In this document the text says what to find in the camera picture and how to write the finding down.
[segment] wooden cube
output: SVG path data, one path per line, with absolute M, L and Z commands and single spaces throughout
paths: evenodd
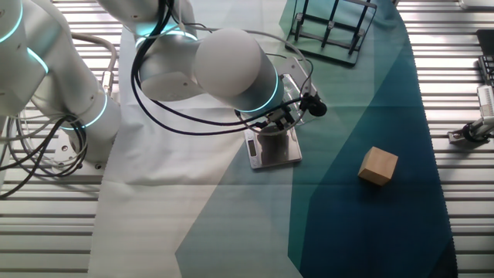
M 358 176 L 376 185 L 387 184 L 393 176 L 398 157 L 379 148 L 372 147 L 365 154 Z

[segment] slotted metal surface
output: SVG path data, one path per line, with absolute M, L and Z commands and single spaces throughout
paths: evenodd
M 58 0 L 74 32 L 110 40 L 119 49 L 121 24 L 96 1 Z M 482 55 L 475 31 L 494 29 L 494 13 L 467 12 L 454 0 L 401 0 L 418 68 L 439 174 L 445 192 L 461 278 L 494 278 L 494 143 L 462 150 L 448 143 L 447 131 L 480 117 L 475 65 Z M 100 78 L 110 54 L 75 41 Z M 113 91 L 118 91 L 118 74 Z M 29 115 L 39 112 L 29 108 Z M 31 120 L 36 129 L 41 121 Z M 35 139 L 35 144 L 42 140 Z M 49 154 L 54 153 L 54 144 Z M 15 145 L 19 154 L 20 147 Z M 3 191 L 25 177 L 7 172 Z M 99 178 L 50 181 L 34 178 L 8 201 L 0 202 L 0 277 L 86 278 Z

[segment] white robotic arm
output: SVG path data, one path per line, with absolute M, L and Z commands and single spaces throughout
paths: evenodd
M 87 136 L 86 160 L 105 162 L 120 108 L 75 50 L 62 13 L 46 0 L 0 0 L 0 11 L 0 115 L 16 115 L 30 100 L 50 118 L 75 115 Z M 68 123 L 62 128 L 77 141 Z

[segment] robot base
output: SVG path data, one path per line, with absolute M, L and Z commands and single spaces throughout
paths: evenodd
M 74 158 L 77 153 L 73 150 L 69 136 L 64 132 L 59 133 L 59 138 L 55 142 L 55 159 L 57 161 L 65 161 L 70 158 Z M 102 176 L 105 172 L 106 163 L 92 163 L 88 161 L 83 161 L 82 167 L 77 169 L 72 176 Z M 60 173 L 61 171 L 67 169 L 65 165 L 60 165 L 60 167 L 53 167 L 52 170 L 55 173 Z

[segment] white cable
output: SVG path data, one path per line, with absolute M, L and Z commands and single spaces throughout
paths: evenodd
M 105 39 L 101 39 L 100 37 L 97 37 L 97 36 L 92 36 L 92 35 L 83 34 L 83 33 L 74 33 L 74 32 L 72 33 L 72 38 L 82 40 L 84 42 L 91 42 L 94 44 L 98 44 L 98 45 L 101 45 L 102 47 L 108 49 L 108 51 L 110 51 L 110 53 L 111 53 L 111 57 L 110 57 L 110 62 L 108 63 L 107 71 L 113 72 L 113 70 L 115 68 L 115 63 L 117 63 L 118 53 L 117 53 L 117 50 L 115 49 L 115 46 L 111 42 L 109 42 Z
M 34 119 L 39 119 L 39 118 L 43 118 L 43 117 L 48 117 L 48 118 L 58 117 L 58 119 L 60 119 L 63 116 L 65 116 L 64 114 L 51 114 L 51 115 L 39 115 L 39 116 L 26 117 L 24 110 L 22 111 L 22 113 L 24 114 L 24 117 L 9 116 L 9 118 L 16 119 L 16 120 L 34 120 Z
M 178 2 L 178 26 L 180 30 L 185 32 L 184 25 L 182 24 L 182 2 Z
M 28 131 L 28 133 L 30 133 L 30 130 L 29 130 L 29 124 L 24 120 L 24 124 L 25 124 L 25 128 L 26 130 Z M 22 130 L 22 123 L 21 123 L 21 129 L 19 130 L 19 133 L 21 134 L 21 136 L 24 136 L 24 131 Z M 29 152 L 33 152 L 34 151 L 34 143 L 32 142 L 31 138 L 27 138 L 28 140 L 26 142 L 24 142 L 26 148 L 28 149 Z M 61 163 L 65 164 L 67 162 L 72 162 L 72 164 L 75 164 L 76 163 L 76 159 L 86 150 L 87 148 L 87 140 L 85 140 L 84 142 L 84 146 L 83 148 L 80 150 L 80 152 L 78 154 L 76 154 L 73 158 L 70 158 L 70 159 L 67 159 L 65 161 L 57 161 L 53 158 L 47 158 L 47 157 L 43 157 L 42 160 L 45 162 L 45 164 L 47 164 L 48 166 L 52 166 L 52 167 L 59 167 Z
M 7 137 L 0 137 L 0 142 L 13 142 L 13 141 L 19 141 L 19 140 L 22 140 L 22 139 L 26 139 L 26 138 L 31 138 L 35 135 L 37 135 L 38 133 L 40 133 L 41 131 L 43 131 L 46 127 L 48 127 L 50 124 L 53 124 L 55 122 L 57 122 L 57 118 L 53 118 L 49 121 L 47 121 L 46 123 L 44 123 L 40 128 L 38 128 L 37 130 L 33 131 L 32 133 L 29 133 L 29 134 L 26 134 L 24 136 L 19 136 L 19 137 L 10 137 L 10 138 L 7 138 Z

